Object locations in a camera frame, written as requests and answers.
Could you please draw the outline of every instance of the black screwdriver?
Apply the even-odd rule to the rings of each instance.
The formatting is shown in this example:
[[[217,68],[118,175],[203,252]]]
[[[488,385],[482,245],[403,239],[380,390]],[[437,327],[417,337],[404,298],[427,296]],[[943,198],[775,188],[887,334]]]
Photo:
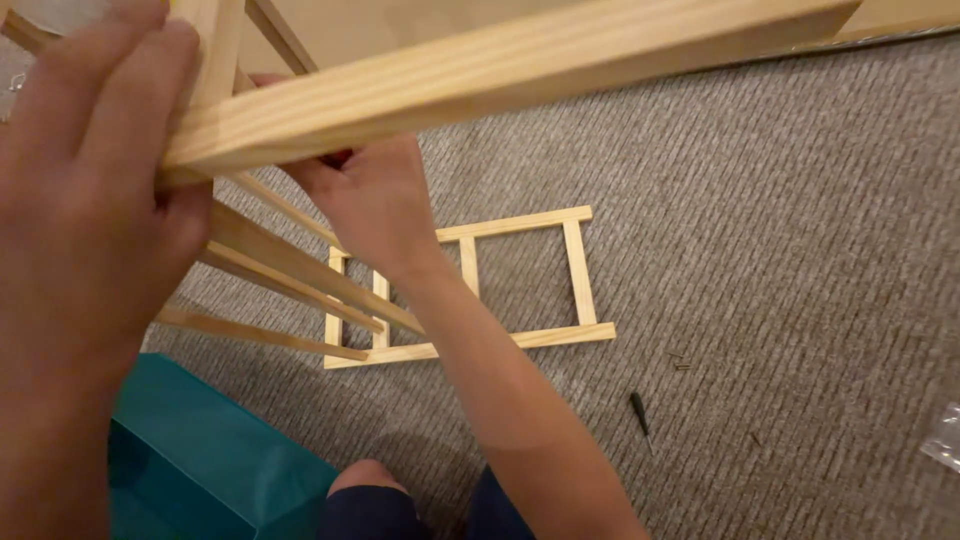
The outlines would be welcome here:
[[[647,446],[650,447],[650,455],[654,454],[654,445],[650,442],[650,427],[647,426],[647,412],[643,409],[643,400],[636,392],[630,393],[630,403],[634,406],[636,418],[640,421],[640,429],[643,430],[643,438],[647,439]]]

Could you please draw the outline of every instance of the teal box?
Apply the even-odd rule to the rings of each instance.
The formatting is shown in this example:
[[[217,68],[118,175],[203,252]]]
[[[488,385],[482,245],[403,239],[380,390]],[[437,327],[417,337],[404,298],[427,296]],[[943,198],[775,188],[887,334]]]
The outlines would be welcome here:
[[[140,355],[110,423],[112,536],[316,536],[337,471],[166,356]]]

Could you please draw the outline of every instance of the carpet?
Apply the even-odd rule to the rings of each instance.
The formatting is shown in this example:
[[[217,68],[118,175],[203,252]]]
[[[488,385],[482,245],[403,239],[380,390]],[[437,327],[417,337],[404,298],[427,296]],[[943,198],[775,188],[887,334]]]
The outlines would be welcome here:
[[[960,537],[960,476],[919,451],[960,398],[958,59],[960,37],[939,37],[420,135],[438,227],[593,207],[597,316],[619,337],[531,358],[655,538]],[[310,209],[282,175],[261,177]],[[217,193],[324,257],[232,186]],[[479,239],[477,251],[482,299],[508,330],[575,323],[560,229]],[[370,286],[362,264],[348,272]],[[324,332],[318,312],[201,266],[176,302]],[[349,345],[369,342],[348,332]],[[160,327],[143,347],[337,467],[383,461],[438,538],[462,532],[483,459],[437,361],[326,372],[318,356]]]

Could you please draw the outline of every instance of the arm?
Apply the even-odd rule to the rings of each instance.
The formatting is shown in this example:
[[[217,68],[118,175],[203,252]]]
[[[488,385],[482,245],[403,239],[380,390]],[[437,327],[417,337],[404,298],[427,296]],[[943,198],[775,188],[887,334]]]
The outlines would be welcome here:
[[[319,160],[284,168],[344,246],[407,299],[484,457],[538,538],[646,538],[587,429],[441,252],[417,140],[371,145],[342,171]]]
[[[0,140],[0,524],[108,538],[114,397],[203,247],[209,186],[154,196],[198,39],[161,2],[52,45]]]

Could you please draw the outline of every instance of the wooden ladder frame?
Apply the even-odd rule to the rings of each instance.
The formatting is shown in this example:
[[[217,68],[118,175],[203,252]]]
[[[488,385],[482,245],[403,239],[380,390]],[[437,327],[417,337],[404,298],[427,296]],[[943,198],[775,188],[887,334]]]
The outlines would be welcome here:
[[[566,254],[570,264],[570,277],[573,281],[573,296],[577,306],[578,325],[574,327],[522,331],[512,333],[511,337],[522,349],[536,349],[552,345],[569,343],[583,343],[586,341],[603,341],[616,338],[616,327],[613,323],[597,323],[596,312],[593,307],[593,293],[590,289],[589,272],[587,270],[587,256],[584,252],[584,241],[580,232],[580,224],[593,218],[590,207],[554,210],[519,217],[498,219],[472,225],[461,225],[440,229],[437,239],[442,244],[458,242],[460,244],[460,267],[464,281],[480,296],[480,281],[477,269],[476,239],[500,234],[520,233],[535,229],[563,227]],[[337,248],[330,248],[330,267],[338,272],[344,272],[345,262],[350,254]],[[373,272],[373,293],[380,298],[390,300],[390,284],[387,280]],[[326,336],[324,342],[330,347],[343,345],[343,320],[336,315],[326,315]],[[365,360],[356,358],[337,357],[336,353],[329,353],[324,357],[324,368],[340,369],[373,364],[405,362],[410,360],[426,360],[437,357],[437,350],[430,343],[390,346],[390,329],[382,333],[375,333],[372,348],[366,351]]]
[[[5,36],[34,54],[58,38],[8,11],[10,3],[0,0]],[[174,0],[171,16],[197,28],[203,54],[190,107],[171,136],[157,189],[227,176],[322,238],[331,246],[332,267],[215,202],[210,242],[200,261],[320,309],[335,321],[366,328],[374,334],[374,348],[343,347],[334,336],[338,322],[328,326],[326,343],[320,343],[172,307],[156,321],[321,352],[331,368],[431,357],[430,345],[389,347],[389,325],[423,335],[413,315],[390,303],[389,285],[377,278],[369,291],[343,276],[347,255],[333,232],[244,171],[830,37],[858,5],[858,0],[594,0],[317,72],[271,0]],[[297,78],[254,88],[237,66],[244,14]],[[512,227],[519,228],[510,231],[520,231],[527,226],[516,223],[544,215],[501,221],[515,223]],[[615,335],[612,324],[596,324],[593,314],[579,235],[583,219],[549,223],[564,227],[580,326],[515,334],[521,347]],[[442,241],[453,241],[444,240],[444,234],[471,227],[481,231],[456,237],[474,291],[474,238],[494,230],[495,223],[438,232]]]

